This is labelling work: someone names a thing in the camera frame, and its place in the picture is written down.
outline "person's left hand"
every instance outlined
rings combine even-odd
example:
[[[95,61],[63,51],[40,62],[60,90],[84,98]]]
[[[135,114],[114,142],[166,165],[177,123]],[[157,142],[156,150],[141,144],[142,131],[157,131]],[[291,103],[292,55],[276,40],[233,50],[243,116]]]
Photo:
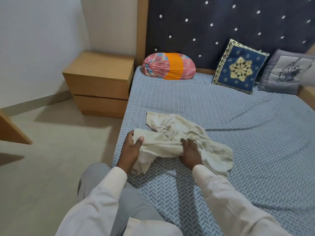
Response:
[[[118,163],[116,165],[117,167],[123,169],[127,175],[131,172],[133,165],[136,163],[139,157],[139,149],[144,140],[144,137],[140,136],[137,142],[134,144],[132,141],[133,134],[134,130],[127,134],[120,152]]]

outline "folded garment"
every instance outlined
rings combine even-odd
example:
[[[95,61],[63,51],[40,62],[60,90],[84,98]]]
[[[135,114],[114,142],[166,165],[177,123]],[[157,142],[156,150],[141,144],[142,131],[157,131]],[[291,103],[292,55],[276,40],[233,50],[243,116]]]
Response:
[[[146,123],[157,132],[136,128],[133,142],[144,136],[139,158],[132,173],[146,173],[157,157],[179,157],[183,155],[180,139],[195,140],[203,164],[217,175],[228,176],[233,166],[233,151],[221,143],[212,141],[206,130],[176,114],[147,112]]]

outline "white wall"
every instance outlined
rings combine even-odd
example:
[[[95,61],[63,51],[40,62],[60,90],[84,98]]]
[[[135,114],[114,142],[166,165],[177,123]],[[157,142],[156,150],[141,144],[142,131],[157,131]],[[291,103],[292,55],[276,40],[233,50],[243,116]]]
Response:
[[[136,55],[138,0],[81,0],[91,50]]]
[[[80,0],[0,0],[0,108],[66,90],[61,71],[85,49]]]

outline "blue chevron bed sheet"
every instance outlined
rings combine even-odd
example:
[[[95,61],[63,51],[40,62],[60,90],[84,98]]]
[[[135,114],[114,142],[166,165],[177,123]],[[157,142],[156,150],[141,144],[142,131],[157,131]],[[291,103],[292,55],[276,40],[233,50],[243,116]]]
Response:
[[[179,114],[234,150],[231,184],[273,215],[293,235],[315,232],[315,112],[295,95],[247,95],[211,84],[212,76],[166,81],[137,68],[117,142],[117,164],[126,134],[149,130],[147,111]],[[130,175],[140,190],[183,235],[222,235],[195,184],[177,158],[157,158],[145,175]]]

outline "beige floor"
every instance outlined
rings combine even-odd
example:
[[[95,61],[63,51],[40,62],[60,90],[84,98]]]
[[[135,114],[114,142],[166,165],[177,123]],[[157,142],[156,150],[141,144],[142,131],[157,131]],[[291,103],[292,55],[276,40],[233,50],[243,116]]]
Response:
[[[85,168],[111,164],[122,119],[83,116],[73,99],[11,119],[34,143],[0,141],[0,235],[54,235]]]

